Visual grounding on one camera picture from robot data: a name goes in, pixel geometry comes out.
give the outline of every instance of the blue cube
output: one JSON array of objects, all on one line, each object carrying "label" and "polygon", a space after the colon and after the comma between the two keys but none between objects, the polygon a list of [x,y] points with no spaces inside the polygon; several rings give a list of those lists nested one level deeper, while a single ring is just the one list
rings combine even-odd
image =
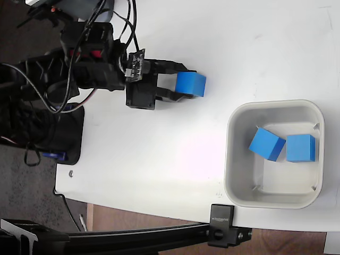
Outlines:
[{"label": "blue cube", "polygon": [[175,91],[203,97],[206,79],[205,76],[197,72],[179,72],[177,74]]},{"label": "blue cube", "polygon": [[287,161],[314,162],[315,138],[310,134],[287,136]]},{"label": "blue cube", "polygon": [[253,138],[249,149],[261,157],[276,161],[280,155],[286,140],[270,133],[269,131],[259,128]]}]

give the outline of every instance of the white table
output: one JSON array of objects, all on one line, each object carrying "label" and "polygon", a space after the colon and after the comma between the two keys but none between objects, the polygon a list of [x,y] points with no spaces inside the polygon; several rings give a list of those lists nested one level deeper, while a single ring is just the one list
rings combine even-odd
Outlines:
[{"label": "white table", "polygon": [[[125,16],[126,9],[126,1],[116,1],[119,14]],[[117,38],[124,23],[114,17],[113,24]],[[151,111],[125,106],[125,92],[98,91],[85,105],[79,162],[57,166],[58,192],[138,213],[209,222],[212,203],[232,205],[224,191],[224,166],[233,110],[250,101],[308,99],[326,122],[320,196],[300,210],[236,207],[233,223],[340,231],[339,1],[143,0],[137,36],[147,58],[182,62],[206,75],[205,96],[158,101]]]}]

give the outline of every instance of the gray plastic tray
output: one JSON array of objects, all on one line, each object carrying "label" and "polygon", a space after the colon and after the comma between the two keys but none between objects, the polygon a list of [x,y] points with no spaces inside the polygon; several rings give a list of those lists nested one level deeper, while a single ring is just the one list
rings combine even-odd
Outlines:
[{"label": "gray plastic tray", "polygon": [[[277,162],[268,161],[248,147],[264,128],[283,139],[311,134],[316,139],[316,161],[286,161],[286,146]],[[325,121],[320,109],[308,100],[248,103],[237,108],[227,128],[225,191],[243,207],[304,208],[317,198],[324,171]]]}]

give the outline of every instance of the robotic arm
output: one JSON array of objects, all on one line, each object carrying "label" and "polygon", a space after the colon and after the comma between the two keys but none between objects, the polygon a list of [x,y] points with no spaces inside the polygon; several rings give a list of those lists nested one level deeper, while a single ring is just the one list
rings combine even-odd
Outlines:
[{"label": "robotic arm", "polygon": [[[125,89],[127,106],[151,110],[155,109],[156,100],[174,102],[195,96],[157,87],[158,74],[196,72],[181,63],[146,59],[145,50],[138,48],[134,26],[127,44],[114,40],[110,23],[94,22],[104,4],[105,1],[98,3],[87,22],[74,22],[61,15],[66,23],[61,32],[61,48],[17,65],[0,64],[0,143],[35,151],[36,163],[27,163],[25,158],[30,166],[39,163],[40,153],[61,164],[78,161],[82,105],[97,89]],[[44,12],[32,8],[29,13],[40,13],[40,19],[48,10],[46,4],[37,7]],[[127,54],[126,48],[133,38],[138,51]],[[79,88],[92,92],[80,104],[66,104],[79,95]],[[33,108],[31,102],[35,100],[42,100],[47,109]]]}]

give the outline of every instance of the circuit board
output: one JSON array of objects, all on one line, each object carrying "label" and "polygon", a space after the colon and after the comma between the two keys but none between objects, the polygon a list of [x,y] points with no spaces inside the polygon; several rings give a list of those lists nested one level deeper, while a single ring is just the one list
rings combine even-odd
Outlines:
[{"label": "circuit board", "polygon": [[143,78],[143,63],[144,63],[145,49],[136,53],[129,54],[129,62],[126,69],[126,81],[136,82]]}]

